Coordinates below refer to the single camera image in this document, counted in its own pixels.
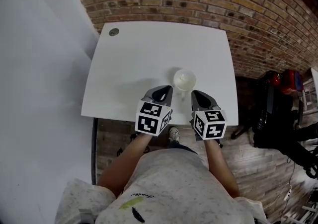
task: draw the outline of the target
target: leg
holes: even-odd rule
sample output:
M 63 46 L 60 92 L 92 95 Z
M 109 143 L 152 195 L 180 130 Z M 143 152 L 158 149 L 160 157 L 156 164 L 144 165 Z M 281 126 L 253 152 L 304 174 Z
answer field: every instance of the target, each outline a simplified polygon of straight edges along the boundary
M 208 156 L 209 171 L 223 185 L 233 198 L 239 197 L 239 187 L 222 154 L 221 148 L 215 140 L 205 140 L 205 150 Z
M 301 128 L 299 130 L 295 130 L 293 134 L 293 138 L 296 141 L 306 141 L 309 139 L 318 138 L 318 123 L 311 124 L 307 127 Z
M 169 129 L 169 140 L 170 140 L 170 143 L 168 144 L 168 149 L 177 148 L 177 149 L 184 149 L 184 150 L 196 153 L 195 151 L 191 150 L 189 147 L 186 147 L 179 143 L 180 133 L 176 127 L 171 127 Z
M 235 132 L 233 132 L 232 135 L 231 135 L 231 139 L 237 139 L 239 136 L 241 136 L 246 131 L 248 131 L 251 127 L 252 127 L 251 123 L 246 124 L 244 126 L 244 128 L 240 132 L 238 132 L 237 134 L 235 134 Z

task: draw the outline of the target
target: speckled shirt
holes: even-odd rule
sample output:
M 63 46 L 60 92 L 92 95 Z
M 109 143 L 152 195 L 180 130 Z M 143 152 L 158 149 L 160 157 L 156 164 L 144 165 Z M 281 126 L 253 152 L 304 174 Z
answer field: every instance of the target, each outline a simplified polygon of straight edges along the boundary
M 144 155 L 117 199 L 81 180 L 67 184 L 56 224 L 268 223 L 260 202 L 233 199 L 201 158 L 183 149 Z

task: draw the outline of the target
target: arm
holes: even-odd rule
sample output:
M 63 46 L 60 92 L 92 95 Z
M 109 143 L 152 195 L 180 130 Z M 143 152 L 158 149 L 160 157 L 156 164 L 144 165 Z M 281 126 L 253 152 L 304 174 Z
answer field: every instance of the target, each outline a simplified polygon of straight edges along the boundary
M 208 156 L 209 171 L 223 185 L 231 197 L 239 197 L 238 184 L 224 159 L 219 144 L 215 140 L 205 140 L 204 144 Z
M 97 185 L 111 190 L 118 197 L 133 174 L 151 138 L 151 135 L 138 135 L 104 170 Z

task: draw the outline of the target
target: table surface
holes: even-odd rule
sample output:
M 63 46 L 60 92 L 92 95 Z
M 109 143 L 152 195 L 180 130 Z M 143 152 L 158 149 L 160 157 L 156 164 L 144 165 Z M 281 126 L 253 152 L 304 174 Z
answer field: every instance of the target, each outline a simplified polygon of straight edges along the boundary
M 109 31 L 118 28 L 116 36 Z M 194 72 L 194 89 L 213 97 L 228 125 L 238 124 L 234 68 L 225 31 L 168 22 L 104 25 L 89 70 L 81 114 L 135 121 L 138 101 L 156 86 L 173 84 L 179 69 Z M 190 92 L 172 98 L 170 124 L 189 125 Z

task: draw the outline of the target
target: sneaker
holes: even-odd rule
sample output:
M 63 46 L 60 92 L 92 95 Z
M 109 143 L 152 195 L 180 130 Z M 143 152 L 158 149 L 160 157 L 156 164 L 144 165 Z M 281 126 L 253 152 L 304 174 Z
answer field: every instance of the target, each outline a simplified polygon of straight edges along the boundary
M 180 141 L 180 133 L 179 130 L 176 127 L 171 127 L 169 129 L 169 140 L 170 141 Z

